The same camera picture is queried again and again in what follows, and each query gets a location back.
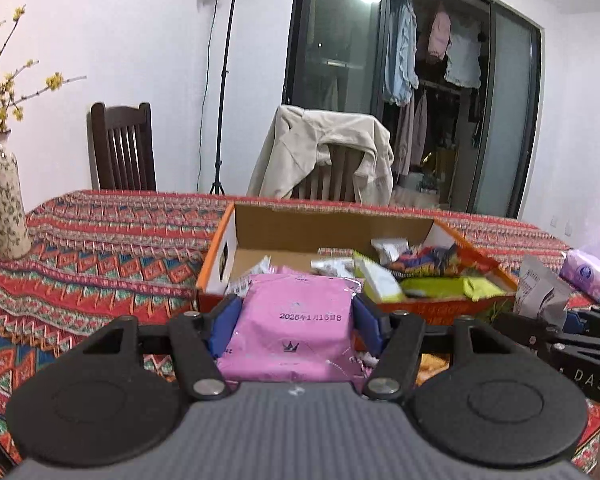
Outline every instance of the floor lamp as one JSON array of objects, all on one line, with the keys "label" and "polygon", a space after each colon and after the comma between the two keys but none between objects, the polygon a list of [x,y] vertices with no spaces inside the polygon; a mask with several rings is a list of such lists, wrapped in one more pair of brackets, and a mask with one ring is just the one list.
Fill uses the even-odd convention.
[{"label": "floor lamp", "polygon": [[231,39],[231,25],[234,20],[235,0],[231,0],[231,9],[229,10],[229,24],[226,30],[226,43],[224,45],[224,64],[222,65],[222,80],[220,83],[220,104],[218,107],[218,136],[216,137],[216,176],[211,185],[211,194],[224,194],[222,183],[220,182],[220,149],[222,145],[222,111],[224,109],[224,90],[226,88],[226,75],[229,73],[226,69],[229,60],[229,42]]}]

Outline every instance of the chair back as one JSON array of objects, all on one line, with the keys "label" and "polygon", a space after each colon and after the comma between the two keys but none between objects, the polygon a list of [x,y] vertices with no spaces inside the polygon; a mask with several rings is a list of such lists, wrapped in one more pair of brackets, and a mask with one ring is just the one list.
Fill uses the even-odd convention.
[{"label": "chair back", "polygon": [[353,174],[362,162],[363,152],[349,146],[329,145],[330,166],[318,166],[294,187],[291,198],[355,202]]},{"label": "chair back", "polygon": [[100,189],[155,191],[149,103],[138,108],[96,103],[91,131]]}]

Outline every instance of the light blue shirt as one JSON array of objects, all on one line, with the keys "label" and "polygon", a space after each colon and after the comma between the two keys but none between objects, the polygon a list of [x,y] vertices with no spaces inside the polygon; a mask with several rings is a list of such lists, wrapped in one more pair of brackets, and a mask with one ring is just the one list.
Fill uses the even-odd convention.
[{"label": "light blue shirt", "polygon": [[418,88],[416,63],[416,14],[413,0],[405,0],[389,16],[389,45],[384,65],[384,100],[404,106]]}]

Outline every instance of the red striped tablecloth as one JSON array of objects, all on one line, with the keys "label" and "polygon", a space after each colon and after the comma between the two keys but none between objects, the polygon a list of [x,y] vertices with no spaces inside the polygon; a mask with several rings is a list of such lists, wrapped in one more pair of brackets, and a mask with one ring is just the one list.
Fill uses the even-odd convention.
[{"label": "red striped tablecloth", "polygon": [[[231,200],[439,218],[514,274],[525,254],[558,270],[567,249],[517,220],[439,210],[153,192],[81,191],[49,200],[28,215],[31,252],[0,261],[0,440],[10,451],[16,454],[4,407],[23,381],[114,317],[160,323],[193,307],[196,278]],[[168,358],[148,356],[144,364],[173,375]],[[585,468],[594,461],[600,406],[590,405],[589,413],[576,458]]]}]

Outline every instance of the floral vase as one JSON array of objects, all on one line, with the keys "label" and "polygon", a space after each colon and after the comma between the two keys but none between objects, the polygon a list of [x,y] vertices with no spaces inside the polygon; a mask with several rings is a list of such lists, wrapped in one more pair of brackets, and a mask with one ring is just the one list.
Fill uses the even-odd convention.
[{"label": "floral vase", "polygon": [[0,258],[14,260],[27,254],[31,240],[22,206],[18,163],[7,148],[9,133],[0,134]]}]

